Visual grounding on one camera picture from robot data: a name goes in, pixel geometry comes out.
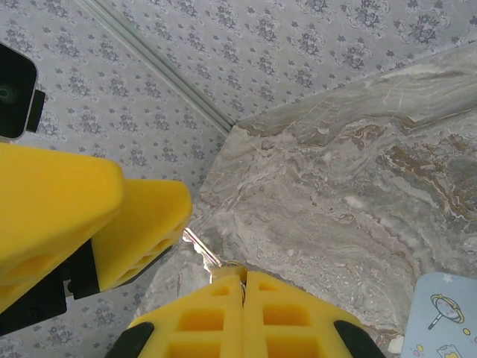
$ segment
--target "metal key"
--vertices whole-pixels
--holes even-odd
[[[237,274],[241,281],[242,295],[245,295],[247,268],[243,264],[235,260],[224,260],[214,254],[189,227],[184,229],[182,238],[186,242],[192,242],[196,252],[202,255],[203,267],[210,273],[210,283],[224,276]]]

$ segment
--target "camera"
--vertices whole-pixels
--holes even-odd
[[[0,43],[0,140],[37,131],[46,96],[37,78],[32,60]]]

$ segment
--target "patterned wallpaper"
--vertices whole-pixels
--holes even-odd
[[[111,0],[234,120],[477,38],[474,0]]]
[[[20,143],[111,158],[129,178],[200,186],[222,135],[73,1],[0,1],[0,41],[35,62],[48,94],[38,134]],[[69,301],[65,315],[1,337],[0,358],[104,357],[151,279]]]

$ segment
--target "wall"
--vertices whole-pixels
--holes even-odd
[[[35,62],[48,94],[38,134],[19,143],[110,158],[129,178],[196,192],[223,136],[81,7],[0,1],[0,41]],[[0,338],[0,357],[104,357],[150,281],[69,301],[65,315]]]
[[[473,0],[111,0],[238,121],[477,36]]]

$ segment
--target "marble surface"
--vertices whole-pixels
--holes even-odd
[[[233,128],[193,227],[349,310],[388,357],[426,272],[477,277],[477,44]],[[186,243],[138,313],[207,284]]]

